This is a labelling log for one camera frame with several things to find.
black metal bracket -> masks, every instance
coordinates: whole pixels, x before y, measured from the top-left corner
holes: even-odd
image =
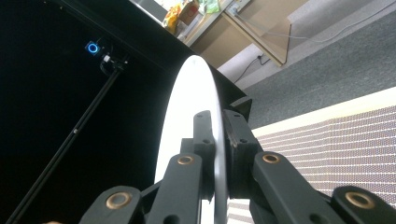
[[[367,190],[341,187],[331,198],[317,192],[284,156],[262,150],[241,114],[224,110],[223,118],[230,198],[250,199],[256,224],[396,223],[395,209]],[[193,138],[182,139],[161,182],[142,192],[105,191],[80,223],[200,223],[201,200],[214,192],[211,127],[209,111],[195,115]]]

power outlet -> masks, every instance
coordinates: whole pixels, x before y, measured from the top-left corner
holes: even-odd
[[[236,8],[236,11],[239,12],[243,7],[245,7],[250,0],[233,0],[231,4],[227,7],[227,11],[230,14],[234,14],[234,9]]]

blue light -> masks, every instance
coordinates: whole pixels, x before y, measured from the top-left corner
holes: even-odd
[[[92,54],[96,53],[99,50],[98,46],[91,43],[90,45],[88,45],[88,51]]]

white plate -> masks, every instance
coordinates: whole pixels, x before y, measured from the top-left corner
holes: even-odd
[[[212,73],[199,56],[190,56],[184,62],[172,90],[163,124],[155,182],[163,179],[169,160],[180,153],[181,139],[193,137],[193,117],[204,110],[210,110],[216,142],[215,206],[213,210],[213,203],[203,202],[201,223],[222,224],[227,220],[228,190],[221,108]]]

floor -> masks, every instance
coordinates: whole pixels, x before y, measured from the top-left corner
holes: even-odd
[[[221,66],[219,70],[244,90],[389,14],[396,9],[396,4],[392,4],[393,2],[394,0],[310,0],[289,15],[291,35],[326,40],[348,25],[380,12],[368,20],[345,29],[343,33],[324,43],[291,38],[288,60],[282,67],[276,66],[271,61],[264,65],[261,65],[258,60],[252,63],[257,56],[262,55],[262,52],[254,45],[250,45]],[[266,61],[267,58],[262,57],[262,63]]]
[[[396,11],[245,88],[250,127],[395,87],[394,21]]]

